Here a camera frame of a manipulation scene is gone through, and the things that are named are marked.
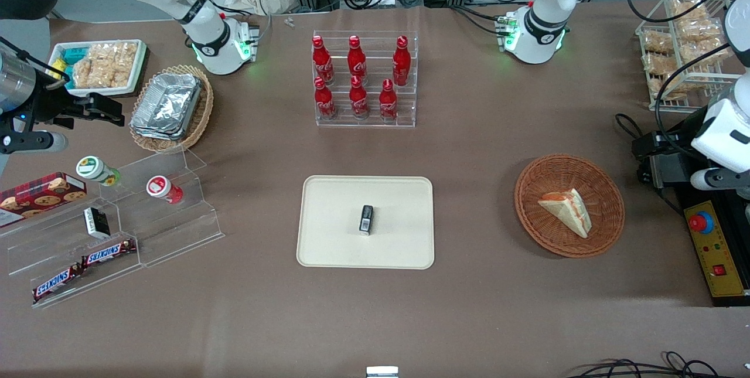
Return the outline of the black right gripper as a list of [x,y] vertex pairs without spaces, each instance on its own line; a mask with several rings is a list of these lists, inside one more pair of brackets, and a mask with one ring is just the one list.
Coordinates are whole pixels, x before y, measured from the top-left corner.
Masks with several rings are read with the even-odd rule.
[[124,126],[121,103],[99,93],[89,93],[88,97],[78,97],[68,93],[66,88],[54,90],[35,88],[32,100],[32,124],[34,125],[49,124],[73,130],[75,118],[86,118],[85,106],[88,104],[90,121],[105,121],[118,127]]

